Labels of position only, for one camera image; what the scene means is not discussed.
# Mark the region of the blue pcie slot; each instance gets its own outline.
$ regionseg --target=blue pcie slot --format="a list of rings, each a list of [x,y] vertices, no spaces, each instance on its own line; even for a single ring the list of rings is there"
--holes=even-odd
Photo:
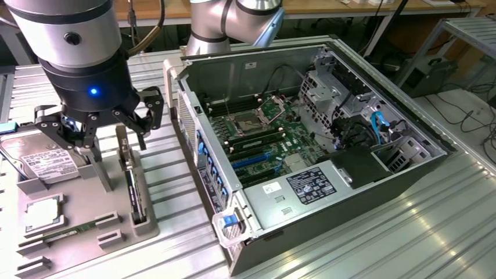
[[[233,169],[238,169],[238,168],[245,167],[250,164],[266,161],[269,159],[269,157],[270,157],[270,153],[268,152],[268,153],[265,153],[265,154],[262,154],[257,157],[252,157],[252,158],[241,160],[236,163],[232,163],[230,166],[232,166]]]

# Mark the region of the hard drive label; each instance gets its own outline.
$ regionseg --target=hard drive label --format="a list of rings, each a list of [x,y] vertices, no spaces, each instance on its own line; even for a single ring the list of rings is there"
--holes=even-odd
[[[320,167],[314,167],[286,178],[296,196],[304,205],[336,193]]]
[[[77,171],[69,152],[62,149],[22,156],[21,160],[41,180],[56,178]]]

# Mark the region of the robotic arm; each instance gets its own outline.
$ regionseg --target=robotic arm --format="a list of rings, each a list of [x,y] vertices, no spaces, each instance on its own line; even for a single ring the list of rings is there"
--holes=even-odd
[[[158,35],[160,20],[128,51],[113,12],[113,0],[4,0],[60,97],[60,106],[34,109],[34,124],[64,148],[94,147],[96,129],[121,122],[144,136],[160,127],[164,99],[157,87],[138,92],[126,66]],[[229,50],[228,37],[258,47],[270,44],[282,23],[281,0],[190,0],[189,55]],[[146,114],[134,109],[142,102]]]

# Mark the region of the green circuit board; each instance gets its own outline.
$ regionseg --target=green circuit board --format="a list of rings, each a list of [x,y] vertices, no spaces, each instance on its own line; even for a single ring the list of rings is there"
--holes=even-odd
[[[210,118],[212,127],[221,143],[233,140],[242,141],[244,137],[276,130],[270,136],[266,136],[270,137],[270,140],[262,146],[252,148],[246,145],[245,151],[234,153],[225,148],[225,154],[233,167],[236,163],[266,156],[266,159],[261,160],[261,162],[234,167],[237,177],[244,186],[252,186],[313,165],[318,157],[325,154],[318,143],[310,137],[306,128],[297,121],[297,115],[286,103],[284,103],[282,114],[280,114],[280,103],[273,102],[270,99],[262,104],[261,110],[266,119],[272,120],[269,124],[260,121],[256,110]]]

